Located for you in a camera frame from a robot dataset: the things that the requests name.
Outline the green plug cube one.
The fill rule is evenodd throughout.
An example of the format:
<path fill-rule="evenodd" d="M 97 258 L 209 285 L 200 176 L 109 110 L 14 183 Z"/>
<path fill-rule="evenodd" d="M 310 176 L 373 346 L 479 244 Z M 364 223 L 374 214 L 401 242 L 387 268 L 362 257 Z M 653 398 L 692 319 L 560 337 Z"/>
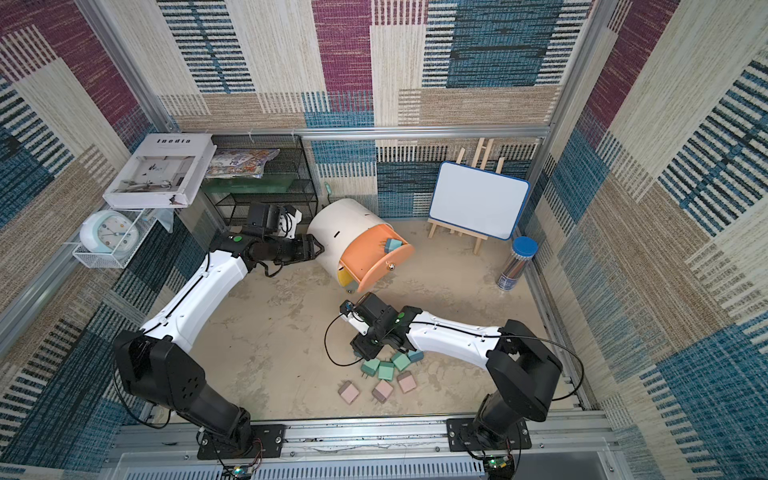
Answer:
<path fill-rule="evenodd" d="M 391 363 L 398 371 L 403 372 L 411 365 L 411 360 L 406 353 L 396 352 L 391 358 Z"/>

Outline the blue plug cube three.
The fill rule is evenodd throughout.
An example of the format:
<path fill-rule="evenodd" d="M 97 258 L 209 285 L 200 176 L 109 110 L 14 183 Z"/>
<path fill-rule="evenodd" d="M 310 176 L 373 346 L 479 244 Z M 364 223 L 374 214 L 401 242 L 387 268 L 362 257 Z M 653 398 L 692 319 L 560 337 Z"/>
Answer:
<path fill-rule="evenodd" d="M 416 363 L 424 359 L 424 353 L 422 351 L 409 351 L 407 356 L 412 363 Z"/>

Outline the white round drawer cabinet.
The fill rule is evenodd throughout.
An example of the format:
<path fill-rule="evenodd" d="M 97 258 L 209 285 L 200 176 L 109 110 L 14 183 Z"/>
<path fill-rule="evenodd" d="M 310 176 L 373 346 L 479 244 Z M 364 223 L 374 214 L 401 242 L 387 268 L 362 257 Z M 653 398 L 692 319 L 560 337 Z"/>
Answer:
<path fill-rule="evenodd" d="M 385 221 L 353 199 L 332 202 L 317 213 L 308 227 L 307 233 L 324 247 L 316 261 L 336 279 L 346 249 L 360 235 L 381 224 Z"/>

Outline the yellow drawer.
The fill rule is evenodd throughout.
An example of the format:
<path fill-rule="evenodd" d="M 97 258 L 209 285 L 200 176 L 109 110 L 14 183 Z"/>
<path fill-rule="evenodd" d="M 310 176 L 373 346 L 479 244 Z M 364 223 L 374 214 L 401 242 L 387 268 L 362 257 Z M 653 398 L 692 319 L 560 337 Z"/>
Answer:
<path fill-rule="evenodd" d="M 337 278 L 339 284 L 343 287 L 347 287 L 353 282 L 356 282 L 354 276 L 344 267 L 340 266 L 337 272 Z"/>

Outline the pink top drawer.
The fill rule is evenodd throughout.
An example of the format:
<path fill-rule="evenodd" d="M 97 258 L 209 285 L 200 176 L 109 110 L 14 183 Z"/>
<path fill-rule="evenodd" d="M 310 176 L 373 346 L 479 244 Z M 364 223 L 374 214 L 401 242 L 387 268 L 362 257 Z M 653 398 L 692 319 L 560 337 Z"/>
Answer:
<path fill-rule="evenodd" d="M 403 245 L 386 253 L 384 244 L 387 239 L 403 241 Z M 389 224 L 381 224 L 360 235 L 344 252 L 340 266 L 344 266 L 356 279 L 348 285 L 350 290 L 357 285 L 355 292 L 364 293 L 375 283 L 406 262 L 415 252 L 415 247 L 400 236 Z"/>

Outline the blue plug cube two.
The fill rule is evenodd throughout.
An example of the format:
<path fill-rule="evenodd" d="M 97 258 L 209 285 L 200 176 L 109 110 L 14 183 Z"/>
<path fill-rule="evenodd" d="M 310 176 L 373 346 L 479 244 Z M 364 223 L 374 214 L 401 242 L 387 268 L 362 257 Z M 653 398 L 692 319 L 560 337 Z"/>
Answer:
<path fill-rule="evenodd" d="M 403 241 L 395 238 L 387 239 L 384 244 L 384 250 L 386 253 L 391 253 L 392 251 L 400 248 L 403 245 Z"/>

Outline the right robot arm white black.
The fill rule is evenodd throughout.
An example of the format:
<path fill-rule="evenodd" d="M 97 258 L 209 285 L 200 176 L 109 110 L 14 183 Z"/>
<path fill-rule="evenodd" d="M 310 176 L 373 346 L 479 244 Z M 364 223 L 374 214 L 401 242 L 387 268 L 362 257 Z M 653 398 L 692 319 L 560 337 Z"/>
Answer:
<path fill-rule="evenodd" d="M 449 429 L 453 451 L 528 448 L 525 422 L 548 416 L 563 366 L 549 343 L 520 321 L 468 325 L 412 306 L 396 310 L 373 293 L 342 303 L 340 316 L 357 330 L 351 346 L 366 360 L 388 345 L 400 353 L 442 354 L 489 373 L 496 390 L 483 399 L 471 423 Z"/>

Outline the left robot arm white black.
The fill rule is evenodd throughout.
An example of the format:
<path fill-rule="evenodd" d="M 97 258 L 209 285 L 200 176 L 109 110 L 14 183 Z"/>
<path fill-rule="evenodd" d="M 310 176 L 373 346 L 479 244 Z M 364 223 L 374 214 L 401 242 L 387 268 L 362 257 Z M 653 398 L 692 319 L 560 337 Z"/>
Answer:
<path fill-rule="evenodd" d="M 249 412 L 208 385 L 190 352 L 212 313 L 255 267 L 282 269 L 312 261 L 324 251 L 311 234 L 235 233 L 220 238 L 159 313 L 140 330 L 117 334 L 114 358 L 123 389 L 202 428 L 209 446 L 220 453 L 232 458 L 253 453 L 257 442 Z"/>

